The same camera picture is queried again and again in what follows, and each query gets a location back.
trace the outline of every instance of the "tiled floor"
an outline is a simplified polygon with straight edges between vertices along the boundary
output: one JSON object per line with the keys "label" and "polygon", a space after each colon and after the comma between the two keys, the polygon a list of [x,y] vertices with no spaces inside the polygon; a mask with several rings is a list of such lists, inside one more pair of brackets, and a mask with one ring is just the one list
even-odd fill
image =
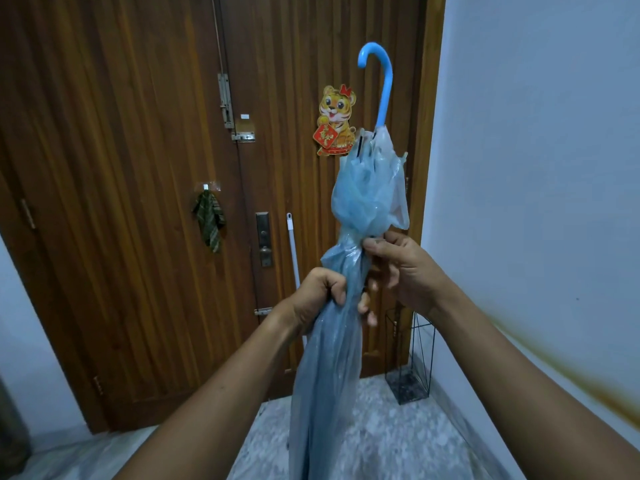
{"label": "tiled floor", "polygon": [[[288,478],[290,398],[263,404],[229,480]],[[152,428],[37,454],[13,480],[109,480]],[[490,480],[432,399],[398,406],[385,380],[363,379],[335,480]]]}

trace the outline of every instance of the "person's left hand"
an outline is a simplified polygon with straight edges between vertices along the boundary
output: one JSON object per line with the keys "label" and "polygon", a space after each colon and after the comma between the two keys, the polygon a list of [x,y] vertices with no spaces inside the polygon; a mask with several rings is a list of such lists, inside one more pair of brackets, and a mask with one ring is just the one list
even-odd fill
{"label": "person's left hand", "polygon": [[[314,322],[327,299],[331,297],[338,305],[344,304],[347,298],[347,279],[331,269],[316,267],[300,283],[300,288],[284,299],[281,304],[290,307],[297,329],[305,331]],[[363,291],[358,312],[362,315],[366,314],[369,325],[375,326],[377,318],[373,312],[369,311],[369,302],[369,293]]]}

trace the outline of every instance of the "red bow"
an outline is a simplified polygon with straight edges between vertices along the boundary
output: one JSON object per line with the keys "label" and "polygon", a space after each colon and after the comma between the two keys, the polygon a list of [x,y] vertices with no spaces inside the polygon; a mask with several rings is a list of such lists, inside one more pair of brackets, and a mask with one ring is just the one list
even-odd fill
{"label": "red bow", "polygon": [[348,88],[347,86],[345,86],[344,84],[340,87],[340,94],[347,96],[348,98],[351,97],[351,88]]}

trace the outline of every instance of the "door panel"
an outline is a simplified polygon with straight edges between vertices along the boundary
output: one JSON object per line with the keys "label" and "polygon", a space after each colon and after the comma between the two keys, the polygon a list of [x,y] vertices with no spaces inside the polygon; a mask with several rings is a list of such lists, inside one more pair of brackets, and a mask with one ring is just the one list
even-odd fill
{"label": "door panel", "polygon": [[[105,394],[156,424],[257,325],[211,0],[5,0],[0,129]],[[220,254],[191,215],[220,183]]]}
{"label": "door panel", "polygon": [[[255,143],[239,145],[247,214],[271,216],[274,266],[253,253],[257,301],[273,306],[294,291],[286,213],[292,212],[300,276],[320,265],[339,226],[331,212],[338,157],[316,156],[312,139],[323,88],[345,83],[356,92],[351,125],[373,129],[382,88],[380,64],[357,67],[367,41],[379,41],[394,65],[387,114],[396,152],[409,150],[416,53],[424,0],[220,0],[234,115],[250,115]],[[250,230],[252,249],[257,236]],[[384,320],[389,296],[374,297]],[[384,370],[385,327],[364,328],[363,374]],[[291,375],[300,343],[284,364]]]}

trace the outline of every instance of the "umbrella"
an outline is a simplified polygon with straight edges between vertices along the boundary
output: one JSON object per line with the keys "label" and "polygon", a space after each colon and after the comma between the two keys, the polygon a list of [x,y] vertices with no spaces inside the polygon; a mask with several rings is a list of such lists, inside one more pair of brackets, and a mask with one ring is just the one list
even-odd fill
{"label": "umbrella", "polygon": [[404,192],[406,153],[398,157],[385,126],[393,82],[391,61],[377,43],[364,45],[363,68],[377,56],[385,80],[373,132],[360,129],[333,187],[331,208],[341,224],[338,243],[322,257],[322,265],[347,278],[343,306],[329,301],[314,324],[298,366],[291,398],[289,428],[290,480],[327,480],[348,427],[362,366],[362,325],[358,302],[371,262],[362,240],[390,226],[407,229]]}

